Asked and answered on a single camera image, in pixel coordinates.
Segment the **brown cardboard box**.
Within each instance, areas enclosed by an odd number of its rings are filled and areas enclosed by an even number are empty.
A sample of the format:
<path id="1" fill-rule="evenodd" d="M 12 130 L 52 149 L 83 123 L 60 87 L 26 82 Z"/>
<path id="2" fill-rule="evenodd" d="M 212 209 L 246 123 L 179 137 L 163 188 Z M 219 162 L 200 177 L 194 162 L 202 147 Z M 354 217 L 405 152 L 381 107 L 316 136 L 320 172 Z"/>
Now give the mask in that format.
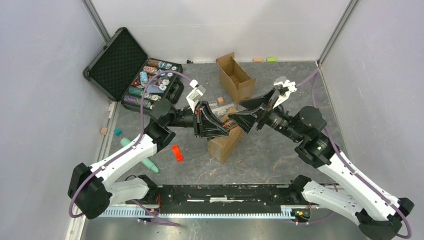
<path id="1" fill-rule="evenodd" d="M 223 164 L 242 138 L 243 132 L 239 126 L 235 126 L 229 130 L 229 135 L 208 140 L 207 151 L 209 155 Z"/>

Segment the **red black utility knife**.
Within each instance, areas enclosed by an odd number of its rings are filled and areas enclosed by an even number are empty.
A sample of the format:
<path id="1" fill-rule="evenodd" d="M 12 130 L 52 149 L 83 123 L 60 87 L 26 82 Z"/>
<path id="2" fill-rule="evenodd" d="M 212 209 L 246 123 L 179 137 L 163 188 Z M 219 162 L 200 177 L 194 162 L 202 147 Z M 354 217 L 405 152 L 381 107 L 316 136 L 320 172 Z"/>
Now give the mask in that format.
<path id="1" fill-rule="evenodd" d="M 236 128 L 237 126 L 238 126 L 238 124 L 237 124 L 234 120 L 232 120 L 232 119 L 227 119 L 227 120 L 223 123 L 223 125 L 222 125 L 222 127 L 223 127 L 224 129 L 226 129 L 227 131 L 230 131 L 230 130 L 234 129 L 234 128 Z"/>

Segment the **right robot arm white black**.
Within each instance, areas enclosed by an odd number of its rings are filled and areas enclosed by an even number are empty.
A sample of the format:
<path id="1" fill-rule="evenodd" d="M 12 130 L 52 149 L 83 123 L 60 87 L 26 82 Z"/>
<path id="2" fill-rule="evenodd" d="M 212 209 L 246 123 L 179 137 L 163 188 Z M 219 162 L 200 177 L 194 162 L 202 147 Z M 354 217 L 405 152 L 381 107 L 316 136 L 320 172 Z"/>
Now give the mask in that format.
<path id="1" fill-rule="evenodd" d="M 275 96 L 271 90 L 263 96 L 242 100 L 244 110 L 231 113 L 229 118 L 246 133 L 252 128 L 269 126 L 297 143 L 295 152 L 303 162 L 335 180 L 347 192 L 343 195 L 299 175 L 289 187 L 289 199 L 295 204 L 308 201 L 328 208 L 355 223 L 371 240 L 399 237 L 402 227 L 407 230 L 403 238 L 409 239 L 412 231 L 406 217 L 414 203 L 389 194 L 349 161 L 333 138 L 323 133 L 327 123 L 318 108 L 305 106 L 290 116 L 282 104 L 291 90 L 283 87 L 278 93 Z"/>

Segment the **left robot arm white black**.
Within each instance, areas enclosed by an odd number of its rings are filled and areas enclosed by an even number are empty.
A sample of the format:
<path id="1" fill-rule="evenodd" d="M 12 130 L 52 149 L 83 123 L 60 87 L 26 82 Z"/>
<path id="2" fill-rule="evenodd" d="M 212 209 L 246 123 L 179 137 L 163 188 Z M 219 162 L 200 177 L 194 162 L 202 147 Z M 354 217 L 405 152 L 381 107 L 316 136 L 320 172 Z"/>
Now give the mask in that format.
<path id="1" fill-rule="evenodd" d="M 69 215 L 94 219 L 109 206 L 130 200 L 153 203 L 157 190 L 142 178 L 117 182 L 117 179 L 141 162 L 160 152 L 170 144 L 176 134 L 171 127 L 193 128 L 200 138 L 229 135 L 212 112 L 207 101 L 199 101 L 194 107 L 176 109 L 168 99 L 153 104 L 149 123 L 130 144 L 102 161 L 87 166 L 83 162 L 74 167 L 67 191 L 71 199 Z"/>

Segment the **open empty cardboard box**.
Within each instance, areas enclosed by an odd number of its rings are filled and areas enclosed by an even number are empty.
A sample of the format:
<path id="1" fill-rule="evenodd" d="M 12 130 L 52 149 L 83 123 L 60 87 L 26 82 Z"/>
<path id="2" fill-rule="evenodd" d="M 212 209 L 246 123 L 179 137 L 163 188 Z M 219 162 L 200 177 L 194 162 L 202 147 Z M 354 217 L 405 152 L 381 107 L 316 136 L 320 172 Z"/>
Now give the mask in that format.
<path id="1" fill-rule="evenodd" d="M 216 59 L 219 67 L 219 82 L 237 104 L 249 99 L 254 92 L 256 78 L 252 78 L 235 60 L 231 52 Z"/>

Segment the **clear plastic bag with part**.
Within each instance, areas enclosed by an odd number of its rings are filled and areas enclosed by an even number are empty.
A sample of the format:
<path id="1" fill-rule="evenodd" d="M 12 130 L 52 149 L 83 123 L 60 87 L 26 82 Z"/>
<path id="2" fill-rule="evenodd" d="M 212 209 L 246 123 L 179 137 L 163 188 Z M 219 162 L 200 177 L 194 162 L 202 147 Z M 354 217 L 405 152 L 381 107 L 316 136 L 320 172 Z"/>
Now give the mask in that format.
<path id="1" fill-rule="evenodd" d="M 234 108 L 234 107 L 235 107 L 235 105 L 233 103 L 226 104 L 226 105 L 222 105 L 222 106 L 219 106 L 219 107 L 212 109 L 212 112 L 217 116 L 223 116 L 227 113 L 227 111 L 230 108 Z"/>

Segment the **orange curved plastic piece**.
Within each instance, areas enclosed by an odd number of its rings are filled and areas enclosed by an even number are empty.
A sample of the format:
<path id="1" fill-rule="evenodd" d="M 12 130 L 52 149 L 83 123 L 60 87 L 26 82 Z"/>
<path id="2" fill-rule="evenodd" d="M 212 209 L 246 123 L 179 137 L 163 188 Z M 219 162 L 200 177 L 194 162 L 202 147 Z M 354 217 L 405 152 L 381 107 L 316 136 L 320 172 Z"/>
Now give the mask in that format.
<path id="1" fill-rule="evenodd" d="M 181 153 L 181 151 L 180 151 L 179 147 L 178 147 L 176 144 L 173 144 L 173 145 L 171 146 L 171 149 L 172 149 L 172 152 L 173 152 L 173 154 L 174 154 L 174 156 L 175 156 L 176 160 L 177 160 L 178 162 L 181 162 L 181 161 L 183 160 L 183 156 L 182 156 L 182 153 Z"/>

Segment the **mint green marker pen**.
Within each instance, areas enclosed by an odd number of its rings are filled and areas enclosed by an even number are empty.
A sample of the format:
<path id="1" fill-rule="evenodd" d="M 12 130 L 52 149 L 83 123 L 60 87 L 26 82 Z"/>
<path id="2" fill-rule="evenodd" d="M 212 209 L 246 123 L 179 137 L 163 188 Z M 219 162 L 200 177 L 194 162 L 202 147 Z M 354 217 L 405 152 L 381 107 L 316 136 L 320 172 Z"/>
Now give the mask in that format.
<path id="1" fill-rule="evenodd" d="M 131 145 L 132 141 L 126 137 L 120 140 L 120 144 L 122 147 L 126 147 L 127 145 Z M 141 160 L 141 163 L 145 165 L 149 170 L 154 172 L 155 174 L 159 173 L 159 168 L 153 163 L 149 158 L 144 158 Z"/>

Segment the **teal small block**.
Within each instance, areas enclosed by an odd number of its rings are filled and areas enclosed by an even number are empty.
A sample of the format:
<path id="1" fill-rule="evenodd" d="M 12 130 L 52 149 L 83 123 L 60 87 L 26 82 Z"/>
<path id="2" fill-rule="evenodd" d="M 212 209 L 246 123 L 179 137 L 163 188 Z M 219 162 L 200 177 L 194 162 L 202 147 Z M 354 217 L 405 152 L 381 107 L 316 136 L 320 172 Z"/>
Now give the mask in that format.
<path id="1" fill-rule="evenodd" d="M 120 136 L 122 134 L 122 131 L 119 128 L 116 128 L 113 132 L 116 136 Z"/>

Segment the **black poker chip case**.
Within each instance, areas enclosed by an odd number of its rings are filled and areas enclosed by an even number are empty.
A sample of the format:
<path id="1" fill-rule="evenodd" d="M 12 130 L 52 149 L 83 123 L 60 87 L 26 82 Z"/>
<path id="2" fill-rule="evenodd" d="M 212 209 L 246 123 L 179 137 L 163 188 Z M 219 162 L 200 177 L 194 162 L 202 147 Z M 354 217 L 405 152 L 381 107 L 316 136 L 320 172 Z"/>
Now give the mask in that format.
<path id="1" fill-rule="evenodd" d="M 162 98 L 175 104 L 184 89 L 179 63 L 149 57 L 126 27 L 120 27 L 83 70 L 83 76 L 106 96 L 124 108 L 139 112 L 141 94 L 147 80 L 167 70 L 149 85 L 143 103 L 144 113 Z"/>

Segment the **wooden cube at left edge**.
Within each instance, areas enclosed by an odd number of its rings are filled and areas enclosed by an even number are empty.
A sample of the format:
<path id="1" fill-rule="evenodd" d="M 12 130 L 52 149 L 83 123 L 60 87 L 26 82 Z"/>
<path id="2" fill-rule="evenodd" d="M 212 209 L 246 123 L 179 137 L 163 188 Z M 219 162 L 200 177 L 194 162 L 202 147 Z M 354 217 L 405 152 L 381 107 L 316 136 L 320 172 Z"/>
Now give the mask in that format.
<path id="1" fill-rule="evenodd" d="M 103 136 L 107 135 L 107 133 L 108 133 L 108 128 L 107 128 L 107 127 L 102 127 L 102 128 L 100 129 L 100 133 L 101 133 Z"/>

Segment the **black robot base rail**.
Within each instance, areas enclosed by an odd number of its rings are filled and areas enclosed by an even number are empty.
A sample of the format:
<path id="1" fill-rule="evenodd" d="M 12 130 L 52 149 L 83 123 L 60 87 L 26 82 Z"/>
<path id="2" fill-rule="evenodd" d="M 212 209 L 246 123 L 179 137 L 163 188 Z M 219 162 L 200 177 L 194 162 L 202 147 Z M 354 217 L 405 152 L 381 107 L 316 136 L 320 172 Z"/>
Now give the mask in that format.
<path id="1" fill-rule="evenodd" d="M 276 214 L 281 206 L 308 205 L 286 184 L 164 184 L 138 203 L 157 205 L 161 214 Z"/>

